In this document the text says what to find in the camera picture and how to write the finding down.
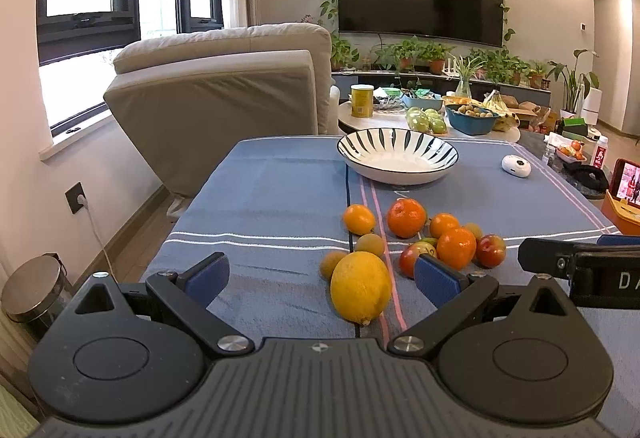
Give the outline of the large yellow lemon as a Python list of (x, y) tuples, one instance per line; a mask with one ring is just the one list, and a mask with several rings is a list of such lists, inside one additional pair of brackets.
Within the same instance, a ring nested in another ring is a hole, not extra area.
[(367, 326), (382, 314), (390, 302), (390, 273), (375, 254), (353, 252), (334, 268), (330, 297), (335, 311), (344, 320)]

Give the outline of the glass vase with plant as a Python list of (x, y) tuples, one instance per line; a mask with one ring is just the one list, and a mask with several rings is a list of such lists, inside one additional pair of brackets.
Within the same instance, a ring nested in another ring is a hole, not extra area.
[(472, 98), (471, 80), (483, 64), (482, 57), (457, 56), (454, 58), (454, 68), (457, 70), (459, 76), (459, 83), (454, 92), (456, 97)]

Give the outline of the large orange front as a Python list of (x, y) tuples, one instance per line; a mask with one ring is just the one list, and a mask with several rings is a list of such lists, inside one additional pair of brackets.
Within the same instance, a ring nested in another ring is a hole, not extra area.
[(476, 236), (467, 228), (452, 228), (438, 239), (438, 259), (454, 270), (468, 266), (476, 253)]

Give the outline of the black wall socket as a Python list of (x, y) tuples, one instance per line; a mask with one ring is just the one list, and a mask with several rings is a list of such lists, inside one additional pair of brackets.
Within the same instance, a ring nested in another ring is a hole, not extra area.
[(65, 192), (66, 201), (70, 211), (77, 214), (87, 206), (87, 198), (82, 184), (78, 182)]

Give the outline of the striped ceramic bowl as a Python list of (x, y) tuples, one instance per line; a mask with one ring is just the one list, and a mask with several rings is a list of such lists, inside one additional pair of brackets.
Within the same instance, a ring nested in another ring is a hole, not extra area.
[(360, 176), (390, 186), (430, 184), (459, 161), (448, 141), (401, 128), (357, 130), (338, 140), (336, 150)]

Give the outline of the red smartphone on stand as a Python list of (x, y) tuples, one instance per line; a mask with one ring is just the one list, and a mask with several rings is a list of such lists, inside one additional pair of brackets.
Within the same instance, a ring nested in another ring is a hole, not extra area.
[(618, 158), (610, 182), (610, 193), (616, 201), (639, 207), (640, 166), (633, 161)]

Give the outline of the beige recliner sofa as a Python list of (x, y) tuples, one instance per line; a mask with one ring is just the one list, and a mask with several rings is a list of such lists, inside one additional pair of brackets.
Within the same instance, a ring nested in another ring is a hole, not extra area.
[(194, 198), (240, 141), (333, 135), (340, 93), (322, 26), (282, 23), (134, 42), (104, 101), (175, 198)]

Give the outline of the white round device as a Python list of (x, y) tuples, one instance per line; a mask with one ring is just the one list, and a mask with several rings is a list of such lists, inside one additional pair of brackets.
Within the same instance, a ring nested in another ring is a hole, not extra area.
[(506, 155), (501, 161), (501, 168), (504, 172), (518, 178), (528, 178), (532, 172), (529, 161), (517, 155)]

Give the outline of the metal trash can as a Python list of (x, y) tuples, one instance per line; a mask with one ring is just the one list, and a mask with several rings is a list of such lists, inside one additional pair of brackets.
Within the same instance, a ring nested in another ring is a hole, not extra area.
[(73, 294), (62, 260), (56, 253), (46, 253), (24, 262), (9, 276), (1, 308), (12, 322), (41, 340)]

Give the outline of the red green apple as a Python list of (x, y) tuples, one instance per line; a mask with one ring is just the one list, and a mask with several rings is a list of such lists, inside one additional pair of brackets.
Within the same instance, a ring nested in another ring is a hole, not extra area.
[(399, 256), (398, 266), (400, 272), (409, 279), (414, 278), (416, 261), (422, 254), (437, 256), (434, 245), (427, 241), (419, 241), (405, 248)]

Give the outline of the banana bunch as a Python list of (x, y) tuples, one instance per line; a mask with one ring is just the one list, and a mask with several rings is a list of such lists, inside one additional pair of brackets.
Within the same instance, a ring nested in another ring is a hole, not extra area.
[(507, 132), (511, 128), (519, 128), (520, 120), (510, 111), (497, 89), (491, 91), (483, 101), (483, 106), (498, 115), (494, 125), (495, 132)]

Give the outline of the round white coffee table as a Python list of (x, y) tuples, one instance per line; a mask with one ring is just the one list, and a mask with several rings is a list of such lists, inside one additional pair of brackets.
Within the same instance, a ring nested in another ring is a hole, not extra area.
[[(338, 124), (343, 132), (352, 132), (353, 130), (361, 130), (368, 128), (407, 128), (408, 124), (401, 112), (374, 112), (372, 117), (353, 117), (352, 106), (349, 102), (344, 102), (337, 109)], [(448, 132), (446, 138), (465, 138), (476, 140), (498, 140), (510, 143), (517, 143), (521, 138), (521, 132), (518, 128), (512, 127), (506, 132), (496, 132), (492, 130), (489, 134), (470, 136), (465, 135), (454, 129), (445, 117)]]

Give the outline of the yellow canister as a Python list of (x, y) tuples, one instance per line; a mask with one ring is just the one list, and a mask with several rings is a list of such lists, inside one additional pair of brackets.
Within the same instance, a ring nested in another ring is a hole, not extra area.
[(350, 86), (350, 103), (352, 104), (352, 116), (369, 118), (373, 116), (374, 87), (371, 85), (357, 84)]

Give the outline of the small orange mandarin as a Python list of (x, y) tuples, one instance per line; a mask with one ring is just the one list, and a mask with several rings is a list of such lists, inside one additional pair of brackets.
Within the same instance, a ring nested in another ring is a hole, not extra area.
[(356, 236), (364, 236), (375, 228), (375, 216), (365, 205), (349, 205), (342, 219), (346, 229)]

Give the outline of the brown kiwi fruit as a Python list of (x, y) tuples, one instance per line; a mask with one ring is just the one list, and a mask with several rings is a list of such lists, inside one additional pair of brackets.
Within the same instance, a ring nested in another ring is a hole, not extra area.
[(321, 259), (319, 271), (324, 280), (331, 280), (332, 274), (338, 263), (347, 256), (342, 250), (331, 250)]

